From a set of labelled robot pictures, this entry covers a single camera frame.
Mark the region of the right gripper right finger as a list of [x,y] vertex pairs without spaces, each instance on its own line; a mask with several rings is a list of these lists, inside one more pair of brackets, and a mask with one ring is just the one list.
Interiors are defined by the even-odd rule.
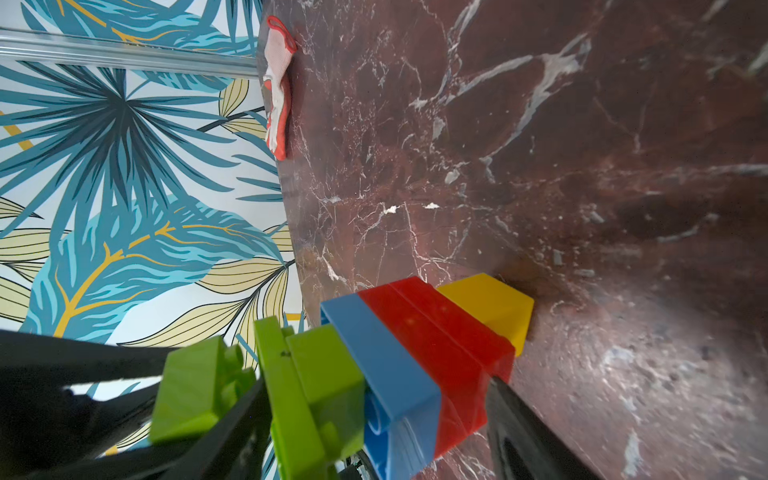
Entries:
[[485,410],[498,479],[599,477],[498,377],[490,380]]

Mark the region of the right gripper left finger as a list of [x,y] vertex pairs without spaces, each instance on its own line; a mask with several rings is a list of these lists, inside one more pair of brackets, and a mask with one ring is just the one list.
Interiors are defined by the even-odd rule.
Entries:
[[236,405],[198,440],[164,479],[259,479],[270,440],[272,411],[259,378]]

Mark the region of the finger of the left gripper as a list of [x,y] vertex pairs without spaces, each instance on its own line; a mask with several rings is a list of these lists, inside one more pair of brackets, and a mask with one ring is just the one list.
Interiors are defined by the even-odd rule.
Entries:
[[1,381],[63,387],[158,376],[173,347],[120,347],[3,330]]
[[144,425],[156,385],[97,401],[57,386],[1,387],[3,479],[157,479],[194,445],[174,441],[106,457]]

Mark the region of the long green lego brick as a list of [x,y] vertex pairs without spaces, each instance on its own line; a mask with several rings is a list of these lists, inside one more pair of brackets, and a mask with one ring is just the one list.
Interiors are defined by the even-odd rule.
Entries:
[[275,317],[254,322],[261,376],[272,412],[270,433],[282,479],[336,479],[299,376],[295,355]]

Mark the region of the small green lego brick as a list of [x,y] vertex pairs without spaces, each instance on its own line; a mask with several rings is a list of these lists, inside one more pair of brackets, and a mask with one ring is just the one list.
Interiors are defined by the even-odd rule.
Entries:
[[167,356],[149,429],[160,445],[198,438],[221,420],[256,382],[243,352],[220,336]]

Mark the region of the red lego brick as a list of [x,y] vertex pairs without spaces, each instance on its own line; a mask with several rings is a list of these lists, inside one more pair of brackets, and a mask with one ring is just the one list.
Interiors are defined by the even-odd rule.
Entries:
[[396,281],[391,287],[413,304],[440,331],[477,362],[491,377],[510,380],[515,349],[504,337],[480,323],[438,290],[418,277]]
[[442,456],[474,431],[482,409],[481,364],[443,325],[445,320],[454,325],[464,315],[415,277],[362,291],[359,296],[439,388],[433,456]]

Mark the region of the green square lego brick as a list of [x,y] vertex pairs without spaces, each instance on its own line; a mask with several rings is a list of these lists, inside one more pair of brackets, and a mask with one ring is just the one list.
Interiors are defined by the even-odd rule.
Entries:
[[366,382],[331,324],[287,338],[304,398],[329,460],[363,448]]

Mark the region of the blue lego brick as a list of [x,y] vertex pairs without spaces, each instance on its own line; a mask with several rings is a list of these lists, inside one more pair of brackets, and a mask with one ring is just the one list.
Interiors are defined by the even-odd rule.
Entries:
[[442,395],[437,384],[356,294],[321,304],[367,385],[364,450],[381,479],[410,479],[434,458]]

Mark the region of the yellow orange lego brick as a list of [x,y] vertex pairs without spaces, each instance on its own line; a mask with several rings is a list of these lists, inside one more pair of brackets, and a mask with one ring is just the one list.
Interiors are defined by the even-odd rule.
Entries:
[[441,285],[437,290],[506,338],[517,357],[522,355],[535,304],[530,296],[484,273]]

